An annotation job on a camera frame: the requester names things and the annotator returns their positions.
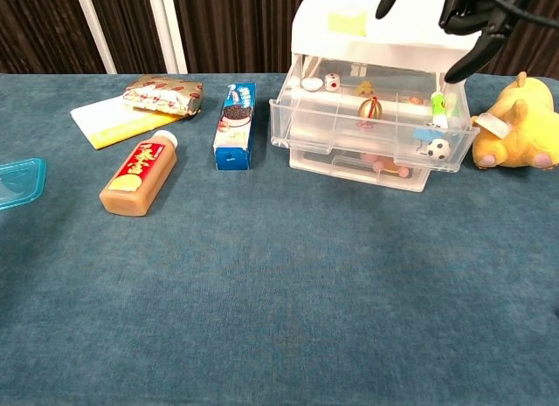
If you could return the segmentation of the blue pink cookie box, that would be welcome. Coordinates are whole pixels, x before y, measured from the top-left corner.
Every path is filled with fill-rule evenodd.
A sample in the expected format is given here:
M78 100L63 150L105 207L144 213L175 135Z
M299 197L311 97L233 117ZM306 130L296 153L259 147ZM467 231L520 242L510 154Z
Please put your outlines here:
M248 170L252 158L252 118L256 84L234 83L217 123L213 153L217 170Z

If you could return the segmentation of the white yellow booklet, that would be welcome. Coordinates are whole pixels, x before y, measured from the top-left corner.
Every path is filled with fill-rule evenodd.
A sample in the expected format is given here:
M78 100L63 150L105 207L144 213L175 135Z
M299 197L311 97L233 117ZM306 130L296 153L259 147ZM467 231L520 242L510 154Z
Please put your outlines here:
M128 106L121 97L74 108L70 115L94 149L111 146L183 118Z

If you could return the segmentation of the teal table cloth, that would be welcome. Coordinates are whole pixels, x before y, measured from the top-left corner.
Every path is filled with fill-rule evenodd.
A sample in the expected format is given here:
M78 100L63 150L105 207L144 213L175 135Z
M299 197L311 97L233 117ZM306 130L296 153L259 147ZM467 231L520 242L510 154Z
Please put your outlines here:
M235 75L171 131L145 217L100 191L70 112L127 75L0 74L0 164L45 189L0 211L0 406L559 406L559 168L433 173L410 193L289 167L258 88L252 168L215 168Z

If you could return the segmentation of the yellow plush toy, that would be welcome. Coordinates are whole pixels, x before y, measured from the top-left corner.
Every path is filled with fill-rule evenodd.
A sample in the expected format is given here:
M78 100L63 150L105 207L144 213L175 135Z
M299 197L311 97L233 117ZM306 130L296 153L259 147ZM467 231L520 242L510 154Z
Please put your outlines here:
M489 109L473 116L472 124L480 128L473 141L473 161L480 169L559 166L559 114L551 91L525 72Z

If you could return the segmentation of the clear drawer with small toys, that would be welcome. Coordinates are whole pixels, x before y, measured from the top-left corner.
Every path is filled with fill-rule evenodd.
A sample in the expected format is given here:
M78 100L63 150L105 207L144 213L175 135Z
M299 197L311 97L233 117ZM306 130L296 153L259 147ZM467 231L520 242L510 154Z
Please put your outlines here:
M324 77L340 75L340 88L328 92ZM323 80L321 90L304 90L306 77ZM355 95L358 84L368 80L383 108L381 120L371 129L359 128L358 109L366 98ZM390 156L411 167L456 172L479 133L471 123L463 84L438 82L435 72L418 72L381 65L293 56L279 96L271 100L272 143L282 148L327 155L334 149ZM448 128L432 123L431 95L442 92L446 99ZM437 128L451 146L445 160L427 155L430 141L413 138L416 128Z

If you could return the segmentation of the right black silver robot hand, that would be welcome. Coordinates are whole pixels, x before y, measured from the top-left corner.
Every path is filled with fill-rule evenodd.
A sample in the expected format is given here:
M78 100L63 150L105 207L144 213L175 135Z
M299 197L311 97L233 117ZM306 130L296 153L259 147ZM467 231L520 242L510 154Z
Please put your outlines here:
M504 0L525 10L531 0ZM486 66L507 42L519 18L495 0L445 0L438 21L447 34L466 36L479 32L475 45L445 74L445 82L456 84Z

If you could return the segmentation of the white plastic drawer cabinet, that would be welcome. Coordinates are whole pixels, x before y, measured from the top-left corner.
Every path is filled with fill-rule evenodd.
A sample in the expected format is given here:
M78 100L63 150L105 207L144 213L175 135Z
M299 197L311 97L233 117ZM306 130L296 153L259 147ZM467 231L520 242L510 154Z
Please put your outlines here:
M386 17L376 18L380 0L303 0L292 25L292 60L296 54L435 72L440 84L446 71L464 57L475 35L449 36L438 27L445 0L397 0ZM365 37L328 31L328 13L367 12Z

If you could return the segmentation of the gold red snack bag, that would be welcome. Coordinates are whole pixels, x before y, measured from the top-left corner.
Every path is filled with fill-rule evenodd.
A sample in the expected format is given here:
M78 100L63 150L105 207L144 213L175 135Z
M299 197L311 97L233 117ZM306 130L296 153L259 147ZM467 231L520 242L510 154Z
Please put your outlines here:
M203 96L201 82L160 75L142 75L122 94L123 101L131 107L182 117L196 115Z

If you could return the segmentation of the small soccer ball toy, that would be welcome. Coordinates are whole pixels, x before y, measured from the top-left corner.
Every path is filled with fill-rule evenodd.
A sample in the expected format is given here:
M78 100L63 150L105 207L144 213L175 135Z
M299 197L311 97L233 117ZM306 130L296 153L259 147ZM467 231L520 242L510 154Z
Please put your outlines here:
M451 146L447 140L437 138L427 145L426 151L433 160L445 160L451 154Z

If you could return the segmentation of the yellow sticky note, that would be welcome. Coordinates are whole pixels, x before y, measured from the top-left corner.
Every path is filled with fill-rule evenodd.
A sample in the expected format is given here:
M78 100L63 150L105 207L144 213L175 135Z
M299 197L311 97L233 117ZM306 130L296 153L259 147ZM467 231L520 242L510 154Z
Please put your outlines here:
M365 37L367 34L367 12L328 13L328 31L343 35Z

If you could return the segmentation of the clear drawer with pink items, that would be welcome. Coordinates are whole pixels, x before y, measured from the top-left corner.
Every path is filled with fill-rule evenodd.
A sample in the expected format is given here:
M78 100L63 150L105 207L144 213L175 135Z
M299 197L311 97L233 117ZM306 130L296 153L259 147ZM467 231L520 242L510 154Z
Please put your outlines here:
M431 173L429 169L396 164L390 156L340 149L327 155L291 149L289 165L293 169L411 192L422 192Z

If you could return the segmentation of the green white tube toy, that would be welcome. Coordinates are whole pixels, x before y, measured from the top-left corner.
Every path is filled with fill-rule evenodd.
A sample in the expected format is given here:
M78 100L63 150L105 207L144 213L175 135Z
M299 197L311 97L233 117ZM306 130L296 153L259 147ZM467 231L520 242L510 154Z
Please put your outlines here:
M442 92L434 92L431 95L432 123L440 128L448 128L446 113L446 99Z

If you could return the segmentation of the brown milk tea bottle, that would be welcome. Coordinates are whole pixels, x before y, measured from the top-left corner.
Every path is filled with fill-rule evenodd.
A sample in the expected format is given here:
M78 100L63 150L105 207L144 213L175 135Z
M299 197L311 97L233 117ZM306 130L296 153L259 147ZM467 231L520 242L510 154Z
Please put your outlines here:
M143 217L175 167L177 138L158 130L139 142L100 192L106 211L124 217Z

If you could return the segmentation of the thin white frame post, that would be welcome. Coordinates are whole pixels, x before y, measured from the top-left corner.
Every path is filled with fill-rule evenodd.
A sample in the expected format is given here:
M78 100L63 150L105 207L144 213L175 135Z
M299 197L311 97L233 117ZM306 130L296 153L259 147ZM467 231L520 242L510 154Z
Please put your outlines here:
M78 0L107 74L117 70L92 0Z

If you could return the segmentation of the blue clear plastic lid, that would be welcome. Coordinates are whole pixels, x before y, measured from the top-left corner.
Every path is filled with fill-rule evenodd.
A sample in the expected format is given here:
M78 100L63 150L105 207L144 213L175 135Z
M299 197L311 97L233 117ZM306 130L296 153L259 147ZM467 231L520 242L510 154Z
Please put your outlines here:
M33 157L0 165L0 210L33 202L44 190L46 161Z

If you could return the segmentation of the wide white frame post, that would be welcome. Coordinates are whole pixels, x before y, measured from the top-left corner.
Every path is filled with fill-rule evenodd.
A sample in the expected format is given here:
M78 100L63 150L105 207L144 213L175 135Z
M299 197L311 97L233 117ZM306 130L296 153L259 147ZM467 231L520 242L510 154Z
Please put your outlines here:
M187 74L174 0L149 0L167 73Z

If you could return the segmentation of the small golden bell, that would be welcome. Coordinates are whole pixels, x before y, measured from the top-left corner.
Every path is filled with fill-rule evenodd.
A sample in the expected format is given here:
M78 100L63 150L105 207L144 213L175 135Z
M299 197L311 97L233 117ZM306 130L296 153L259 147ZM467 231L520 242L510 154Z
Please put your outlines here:
M359 121L356 125L359 128L371 129L376 125L376 120L381 120L383 108L376 96L372 96L362 102L358 109Z

